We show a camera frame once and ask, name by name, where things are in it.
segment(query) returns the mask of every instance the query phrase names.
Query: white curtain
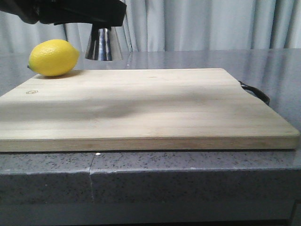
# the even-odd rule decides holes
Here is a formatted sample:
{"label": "white curtain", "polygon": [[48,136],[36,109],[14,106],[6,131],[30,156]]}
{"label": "white curtain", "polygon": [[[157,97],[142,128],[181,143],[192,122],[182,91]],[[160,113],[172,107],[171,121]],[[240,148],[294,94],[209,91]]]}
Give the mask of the white curtain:
{"label": "white curtain", "polygon": [[[123,51],[301,48],[301,0],[123,0]],[[0,12],[0,52],[49,39],[85,51],[90,24],[25,24]]]}

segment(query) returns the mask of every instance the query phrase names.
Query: lemon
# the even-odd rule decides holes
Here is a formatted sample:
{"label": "lemon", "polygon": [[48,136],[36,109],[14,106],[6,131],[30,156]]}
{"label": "lemon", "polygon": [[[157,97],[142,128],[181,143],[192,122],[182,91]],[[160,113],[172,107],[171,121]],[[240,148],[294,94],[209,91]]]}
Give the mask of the lemon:
{"label": "lemon", "polygon": [[72,70],[78,58],[79,51],[69,42],[52,39],[33,48],[28,67],[45,76],[58,76]]}

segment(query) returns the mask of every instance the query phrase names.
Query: gray countertop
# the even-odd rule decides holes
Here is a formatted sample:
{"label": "gray countertop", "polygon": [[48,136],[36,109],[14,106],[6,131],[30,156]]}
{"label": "gray countertop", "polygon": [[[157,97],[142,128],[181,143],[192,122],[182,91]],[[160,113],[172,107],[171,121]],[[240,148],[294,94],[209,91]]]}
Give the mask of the gray countertop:
{"label": "gray countertop", "polygon": [[[27,59],[28,54],[0,55],[0,96],[34,75],[26,68]],[[271,99],[270,107],[301,130],[300,59],[301,49],[134,52],[124,53],[124,60],[116,62],[81,57],[76,69],[224,68],[265,92]],[[8,214],[7,206],[89,203],[282,201],[278,204],[286,205],[286,210],[262,213],[262,218],[289,218],[293,202],[301,198],[300,178],[301,145],[297,150],[0,153],[0,225],[22,225]],[[276,206],[270,202],[269,208]],[[201,220],[185,216],[180,220]],[[166,216],[105,219],[78,224],[179,220]],[[22,222],[34,225],[34,220],[26,220]]]}

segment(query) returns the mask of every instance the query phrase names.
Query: wood grain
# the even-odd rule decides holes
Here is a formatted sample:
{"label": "wood grain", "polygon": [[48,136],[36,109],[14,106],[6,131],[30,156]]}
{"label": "wood grain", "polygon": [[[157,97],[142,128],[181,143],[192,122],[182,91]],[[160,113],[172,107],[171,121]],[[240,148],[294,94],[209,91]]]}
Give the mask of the wood grain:
{"label": "wood grain", "polygon": [[36,75],[0,97],[0,151],[293,149],[300,133],[224,69]]}

